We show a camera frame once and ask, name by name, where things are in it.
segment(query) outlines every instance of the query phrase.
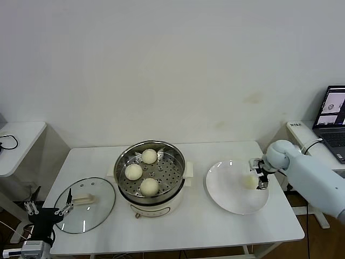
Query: glass lid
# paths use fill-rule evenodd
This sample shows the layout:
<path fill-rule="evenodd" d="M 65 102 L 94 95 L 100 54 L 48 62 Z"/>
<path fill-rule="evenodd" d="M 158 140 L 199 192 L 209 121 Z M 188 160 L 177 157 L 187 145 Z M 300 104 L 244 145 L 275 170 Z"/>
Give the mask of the glass lid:
<path fill-rule="evenodd" d="M 69 186 L 55 203 L 56 208 L 66 205 L 71 189 L 74 209 L 57 223 L 59 229 L 71 234 L 87 232 L 101 224 L 115 204 L 115 190 L 112 184 L 102 178 L 82 179 Z"/>

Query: food on plate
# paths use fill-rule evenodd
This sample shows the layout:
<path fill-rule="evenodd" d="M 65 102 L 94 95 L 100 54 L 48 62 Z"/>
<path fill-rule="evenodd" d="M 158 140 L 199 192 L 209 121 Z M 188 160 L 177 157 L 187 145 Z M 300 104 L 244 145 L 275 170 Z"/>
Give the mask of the food on plate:
<path fill-rule="evenodd" d="M 259 179 L 255 175 L 242 177 L 242 184 L 246 189 L 255 190 L 258 187 Z"/>

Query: white table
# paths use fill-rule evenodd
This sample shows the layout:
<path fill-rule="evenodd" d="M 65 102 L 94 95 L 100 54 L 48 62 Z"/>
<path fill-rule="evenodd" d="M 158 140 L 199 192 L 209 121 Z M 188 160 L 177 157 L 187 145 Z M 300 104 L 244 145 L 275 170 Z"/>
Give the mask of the white table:
<path fill-rule="evenodd" d="M 247 161 L 261 157 L 262 152 L 256 142 L 180 144 L 176 147 L 186 160 L 194 163 L 194 178 L 192 186 L 186 187 L 183 201 L 175 211 L 162 217 L 136 219 L 114 184 L 115 207 L 105 222 L 84 234 L 71 235 L 55 227 L 57 237 L 51 254 L 93 255 L 267 244 L 255 255 L 248 255 L 244 246 L 247 255 L 241 258 L 261 258 L 281 242 L 304 237 L 300 223 L 274 175 L 270 176 L 267 205 L 252 215 L 227 212 L 206 194 L 204 177 L 209 168 L 221 160 Z M 44 207 L 53 207 L 60 193 L 80 179 L 93 176 L 105 178 L 109 167 L 125 149 L 72 149 Z"/>
<path fill-rule="evenodd" d="M 18 147 L 12 150 L 2 150 L 0 153 L 0 177 L 8 177 L 12 175 L 23 161 L 30 148 L 42 134 L 46 127 L 46 123 L 39 122 L 9 122 L 0 124 L 0 136 L 13 135 L 18 140 Z M 1 138 L 3 146 L 10 147 L 15 144 L 13 138 Z M 27 214 L 19 208 L 14 202 L 8 199 L 3 193 L 0 192 L 0 207 L 4 208 L 7 212 L 21 220 L 17 227 L 17 231 L 22 233 L 23 227 L 29 224 Z M 11 242 L 17 243 L 19 236 L 14 234 Z"/>
<path fill-rule="evenodd" d="M 0 177 L 10 176 L 23 161 L 30 148 L 45 129 L 45 122 L 9 122 L 0 124 L 0 136 L 14 135 L 19 142 L 13 150 L 2 150 L 0 153 Z M 12 138 L 1 138 L 3 146 L 13 145 Z"/>

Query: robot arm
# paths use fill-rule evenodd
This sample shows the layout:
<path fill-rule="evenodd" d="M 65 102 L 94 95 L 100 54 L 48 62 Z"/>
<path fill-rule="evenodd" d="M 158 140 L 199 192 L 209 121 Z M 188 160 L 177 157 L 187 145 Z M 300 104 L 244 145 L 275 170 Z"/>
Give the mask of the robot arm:
<path fill-rule="evenodd" d="M 10 256 L 21 256 L 23 259 L 50 259 L 50 249 L 55 240 L 53 226 L 61 222 L 73 210 L 71 189 L 68 193 L 66 206 L 58 208 L 37 209 L 34 200 L 37 197 L 40 187 L 32 194 L 31 201 L 25 202 L 24 206 L 33 223 L 31 237 L 27 239 L 22 248 L 8 249 L 3 251 L 3 258 Z"/>
<path fill-rule="evenodd" d="M 313 207 L 345 224 L 345 179 L 318 159 L 301 154 L 289 141 L 272 143 L 255 169 L 261 175 L 258 189 L 267 187 L 268 174 L 281 171 Z"/>

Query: white plate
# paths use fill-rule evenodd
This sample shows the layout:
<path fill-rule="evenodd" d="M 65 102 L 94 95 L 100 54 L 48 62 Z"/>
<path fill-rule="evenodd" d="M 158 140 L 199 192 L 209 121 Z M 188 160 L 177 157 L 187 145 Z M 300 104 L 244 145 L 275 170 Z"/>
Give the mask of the white plate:
<path fill-rule="evenodd" d="M 206 187 L 212 199 L 223 209 L 236 214 L 252 214 L 262 209 L 268 200 L 267 190 L 246 189 L 243 177 L 255 175 L 249 163 L 228 160 L 216 163 L 208 171 Z"/>

